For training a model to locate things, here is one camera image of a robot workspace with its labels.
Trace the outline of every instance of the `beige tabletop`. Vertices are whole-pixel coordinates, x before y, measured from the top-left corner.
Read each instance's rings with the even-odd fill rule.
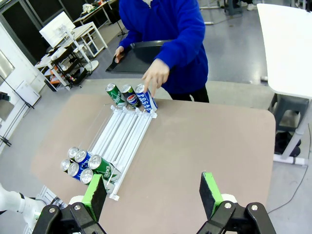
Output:
[[[100,225],[108,234],[193,234],[206,221],[199,195],[202,171],[238,203],[266,203],[275,120],[265,110],[158,99],[153,119],[118,192],[105,200]],[[87,186],[60,170],[67,150],[88,147],[110,116],[109,96],[75,95],[55,120],[32,171],[65,202]],[[99,111],[103,116],[96,118]]]

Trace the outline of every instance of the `blue hoodie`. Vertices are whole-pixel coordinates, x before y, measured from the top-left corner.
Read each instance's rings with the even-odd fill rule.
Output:
[[[185,94],[204,87],[208,61],[202,44],[205,24],[197,0],[120,0],[119,13],[129,30],[120,43],[124,48],[133,42],[168,40],[156,58],[170,69],[162,87],[172,94]]]

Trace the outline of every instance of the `aluminum can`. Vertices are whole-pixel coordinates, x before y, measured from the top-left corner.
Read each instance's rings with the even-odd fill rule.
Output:
[[[72,163],[72,162],[70,161],[69,158],[64,159],[64,160],[60,163],[60,168],[61,168],[61,170],[64,171],[64,172],[67,172],[67,170],[68,170],[68,168],[69,168],[69,166],[70,166],[71,163]]]
[[[156,111],[158,106],[154,98],[152,97],[151,92],[147,90],[147,92],[144,93],[143,91],[144,91],[144,84],[139,84],[135,88],[135,93],[138,99],[140,99],[140,101],[142,102],[144,108],[146,109],[148,113],[150,113],[151,110]]]
[[[94,170],[96,173],[102,174],[103,178],[107,180],[111,177],[112,172],[115,169],[112,163],[104,160],[100,155],[93,155],[88,162],[88,167]],[[111,181],[119,179],[120,175],[121,172],[116,168],[114,170]]]
[[[110,83],[106,87],[106,92],[112,98],[112,100],[116,103],[117,106],[127,106],[128,103],[125,97],[121,94],[117,86],[113,83]]]
[[[78,147],[72,147],[68,150],[67,155],[70,159],[74,159],[78,151],[79,151]]]
[[[125,84],[122,89],[121,93],[126,98],[127,102],[133,106],[139,108],[141,106],[141,101],[137,98],[136,93],[133,91],[133,88],[129,84]]]
[[[93,171],[90,168],[86,168],[81,172],[80,181],[83,184],[90,184],[93,178]]]
[[[80,175],[83,171],[83,168],[76,162],[73,162],[72,164],[70,164],[67,173],[68,175],[70,175],[71,177],[80,180]]]
[[[75,156],[75,161],[83,168],[88,168],[88,161],[91,158],[91,154],[86,150],[79,150]]]

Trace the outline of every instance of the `clear acrylic rack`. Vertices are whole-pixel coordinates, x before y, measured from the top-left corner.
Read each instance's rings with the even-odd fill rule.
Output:
[[[107,112],[107,108],[104,108],[105,106],[107,105],[103,106],[94,122],[97,122],[99,118],[101,119],[103,112]],[[100,155],[121,172],[120,178],[114,181],[114,184],[111,183],[111,178],[108,181],[104,181],[106,188],[110,187],[108,189],[109,198],[118,201],[119,196],[117,193],[122,181],[126,176],[148,126],[152,119],[157,117],[157,114],[154,111],[150,113],[147,113],[145,110],[140,111],[138,108],[123,107],[119,109],[113,105],[110,109],[112,114],[110,117],[104,118],[93,141],[88,147],[88,151],[93,155]]]

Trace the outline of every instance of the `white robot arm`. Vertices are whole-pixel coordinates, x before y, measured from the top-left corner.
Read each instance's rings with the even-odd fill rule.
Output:
[[[31,230],[34,229],[45,203],[14,191],[6,191],[0,183],[0,211],[14,211],[24,215]]]

